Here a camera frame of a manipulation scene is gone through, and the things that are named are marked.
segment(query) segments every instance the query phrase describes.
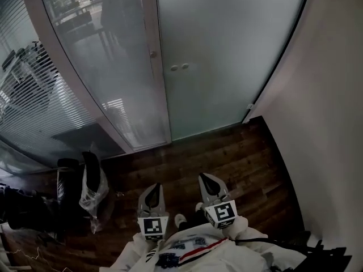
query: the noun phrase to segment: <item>wooden floor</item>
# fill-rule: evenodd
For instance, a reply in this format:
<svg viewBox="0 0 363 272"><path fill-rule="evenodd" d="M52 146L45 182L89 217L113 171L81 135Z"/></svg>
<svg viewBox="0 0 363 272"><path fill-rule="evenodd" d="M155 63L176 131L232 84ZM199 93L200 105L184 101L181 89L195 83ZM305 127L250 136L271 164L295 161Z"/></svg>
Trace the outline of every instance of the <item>wooden floor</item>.
<svg viewBox="0 0 363 272"><path fill-rule="evenodd" d="M289 175L263 119L247 125L211 131L182 139L169 146L122 156L102 162L109 183L118 193L112 219L105 229L93 235L89 227L66 237L66 244L45 243L37 232L13 231L3 225L5 247L21 249L29 256L41 253L38 260L22 253L10 255L17 265L30 265L34 271L98 271L110 266L124 245L138 232L138 196L155 182L164 187L167 211L187 217L201 201L198 174L218 176L232 190L243 195L236 200L239 215L274 239L287 239L303 230L302 218ZM13 188L35 189L56 195L56 174L2 178ZM168 229L174 231L173 217Z"/></svg>

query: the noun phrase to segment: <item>door frame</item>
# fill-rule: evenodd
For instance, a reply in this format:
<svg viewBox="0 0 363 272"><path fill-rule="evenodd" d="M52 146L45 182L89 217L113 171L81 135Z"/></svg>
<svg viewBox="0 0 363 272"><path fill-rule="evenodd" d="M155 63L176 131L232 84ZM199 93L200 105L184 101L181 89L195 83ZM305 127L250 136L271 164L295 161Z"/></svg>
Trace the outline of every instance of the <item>door frame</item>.
<svg viewBox="0 0 363 272"><path fill-rule="evenodd" d="M165 145L158 144L141 148L132 148L128 141L120 134L112 125L111 121L106 117L103 110L98 106L97 102L89 93L86 86L73 68L67 54L65 53L57 34L50 21L43 0L24 0L30 20L34 29L48 52L55 67L61 73L63 79L74 92L77 99L88 110L90 115L101 126L101 128L124 150L125 154L131 154L136 151L146 150L157 146ZM168 119L168 111L166 105L166 92L164 87L162 61L161 61L161 46L159 37L159 25L157 20L157 12L154 13L156 0L142 0L145 17L145 29L149 51L156 52L154 58L150 58L154 79L157 83L158 93L158 109L162 115L164 132L166 134L166 144L171 142L171 132Z"/></svg>

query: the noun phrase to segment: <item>white wall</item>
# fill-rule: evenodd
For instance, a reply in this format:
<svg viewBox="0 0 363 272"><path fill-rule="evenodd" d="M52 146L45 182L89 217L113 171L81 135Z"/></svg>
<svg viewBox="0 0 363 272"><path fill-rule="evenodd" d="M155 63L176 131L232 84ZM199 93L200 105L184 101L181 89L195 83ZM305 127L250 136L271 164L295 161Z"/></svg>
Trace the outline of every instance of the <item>white wall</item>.
<svg viewBox="0 0 363 272"><path fill-rule="evenodd" d="M308 0L251 117L279 147L305 227L363 267L363 0Z"/></svg>

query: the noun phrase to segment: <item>shoe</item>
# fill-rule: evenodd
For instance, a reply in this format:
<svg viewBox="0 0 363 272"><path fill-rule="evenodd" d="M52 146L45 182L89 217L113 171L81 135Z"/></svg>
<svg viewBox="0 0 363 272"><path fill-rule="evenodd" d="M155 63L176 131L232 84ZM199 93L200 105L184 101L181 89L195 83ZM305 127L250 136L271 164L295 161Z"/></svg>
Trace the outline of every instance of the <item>shoe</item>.
<svg viewBox="0 0 363 272"><path fill-rule="evenodd" d="M195 212L199 211L202 208L202 205L202 202L197 203L197 205L195 206Z"/></svg>
<svg viewBox="0 0 363 272"><path fill-rule="evenodd" d="M182 222L187 222L187 218L184 215L182 215L182 214L176 215L175 218L174 218L174 223L175 223L175 225L176 225L176 227L178 229L179 229L179 226L180 226L180 224Z"/></svg>

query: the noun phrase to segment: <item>red stripe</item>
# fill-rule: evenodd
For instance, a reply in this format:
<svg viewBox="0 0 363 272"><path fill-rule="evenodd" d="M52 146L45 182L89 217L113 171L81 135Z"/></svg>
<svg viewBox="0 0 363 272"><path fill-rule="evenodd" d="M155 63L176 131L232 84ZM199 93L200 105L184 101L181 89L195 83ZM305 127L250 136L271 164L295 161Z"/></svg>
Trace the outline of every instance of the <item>red stripe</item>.
<svg viewBox="0 0 363 272"><path fill-rule="evenodd" d="M190 252L188 252L187 254L184 254L183 256L181 256L181 257L179 258L179 262L180 262L180 261L182 261L182 260L183 260L184 258L186 258L186 257L192 256L192 255L197 254L197 253L199 253L199 252L202 252L202 251L204 251L204 250L212 249L214 246L219 245L220 243L222 243L222 242L223 242L223 241L225 241L226 239L227 239L227 238L221 239L221 240L219 240L218 242L215 242L215 243L213 243L212 245L209 245L208 247L198 248L198 249L195 249L195 250L193 250L193 251L190 251Z"/></svg>

